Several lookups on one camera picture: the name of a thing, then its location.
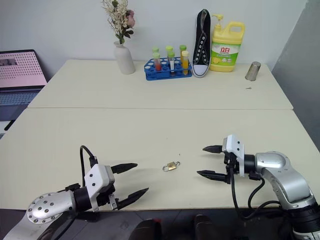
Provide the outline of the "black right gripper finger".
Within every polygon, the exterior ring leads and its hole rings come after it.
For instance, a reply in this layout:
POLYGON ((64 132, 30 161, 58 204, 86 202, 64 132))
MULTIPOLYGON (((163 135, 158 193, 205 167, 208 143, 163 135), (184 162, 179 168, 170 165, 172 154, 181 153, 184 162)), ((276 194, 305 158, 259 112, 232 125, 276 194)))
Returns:
POLYGON ((228 183, 228 175, 227 174, 216 173, 213 170, 198 170, 197 173, 200 176, 205 177, 209 180, 228 183))
POLYGON ((220 154, 223 152, 223 146, 222 145, 210 145, 206 146, 202 149, 205 152, 213 153, 213 154, 220 154))

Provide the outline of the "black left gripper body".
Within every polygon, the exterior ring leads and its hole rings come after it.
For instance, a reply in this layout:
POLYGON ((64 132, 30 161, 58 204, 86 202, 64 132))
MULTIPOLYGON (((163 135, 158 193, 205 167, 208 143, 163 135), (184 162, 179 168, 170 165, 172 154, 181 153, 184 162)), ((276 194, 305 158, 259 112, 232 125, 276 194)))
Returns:
POLYGON ((110 185, 109 188, 102 188, 99 195, 96 198, 97 205, 99 207, 109 205, 112 210, 118 209, 117 198, 115 198, 114 192, 116 191, 114 185, 110 185))

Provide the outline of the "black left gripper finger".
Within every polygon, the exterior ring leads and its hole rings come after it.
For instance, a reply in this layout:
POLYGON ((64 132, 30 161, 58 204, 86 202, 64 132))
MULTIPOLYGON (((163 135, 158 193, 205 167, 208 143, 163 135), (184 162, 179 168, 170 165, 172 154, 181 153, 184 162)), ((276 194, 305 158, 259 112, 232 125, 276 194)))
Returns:
POLYGON ((138 190, 130 195, 128 195, 128 197, 124 200, 116 200, 116 205, 117 205, 117 210, 121 210, 133 203, 135 203, 138 199, 140 199, 147 191, 149 190, 149 188, 144 188, 141 190, 138 190))
POLYGON ((137 163, 121 163, 121 164, 112 166, 111 170, 113 174, 121 174, 137 166, 138 166, 137 163))

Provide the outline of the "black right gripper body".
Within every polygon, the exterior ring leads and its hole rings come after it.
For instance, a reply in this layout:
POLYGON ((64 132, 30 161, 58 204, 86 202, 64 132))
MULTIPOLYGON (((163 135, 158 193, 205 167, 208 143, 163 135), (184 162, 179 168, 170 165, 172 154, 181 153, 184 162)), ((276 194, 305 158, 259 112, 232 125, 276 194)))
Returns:
POLYGON ((234 174, 238 174, 238 161, 237 156, 233 152, 224 151, 224 163, 226 164, 226 177, 225 182, 231 183, 231 178, 234 174))

